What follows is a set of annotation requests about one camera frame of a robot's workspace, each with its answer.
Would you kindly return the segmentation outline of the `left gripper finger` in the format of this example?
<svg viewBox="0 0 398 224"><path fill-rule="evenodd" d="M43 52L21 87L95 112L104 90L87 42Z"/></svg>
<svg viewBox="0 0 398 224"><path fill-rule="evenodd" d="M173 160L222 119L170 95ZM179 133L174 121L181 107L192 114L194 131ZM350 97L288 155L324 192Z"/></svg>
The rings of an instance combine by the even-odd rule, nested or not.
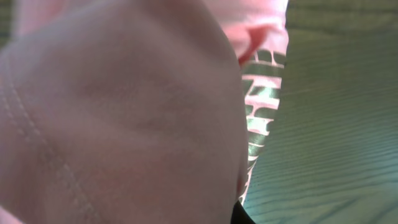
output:
<svg viewBox="0 0 398 224"><path fill-rule="evenodd" d="M239 201L234 204L230 224L256 224Z"/></svg>

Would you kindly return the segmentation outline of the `pink shirt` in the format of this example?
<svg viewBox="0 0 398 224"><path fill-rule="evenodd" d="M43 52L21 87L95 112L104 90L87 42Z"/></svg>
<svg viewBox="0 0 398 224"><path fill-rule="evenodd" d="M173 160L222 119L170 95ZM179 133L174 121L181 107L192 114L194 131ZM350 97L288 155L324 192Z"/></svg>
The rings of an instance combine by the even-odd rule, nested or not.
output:
<svg viewBox="0 0 398 224"><path fill-rule="evenodd" d="M1 222L229 224L281 86L287 1L16 1Z"/></svg>

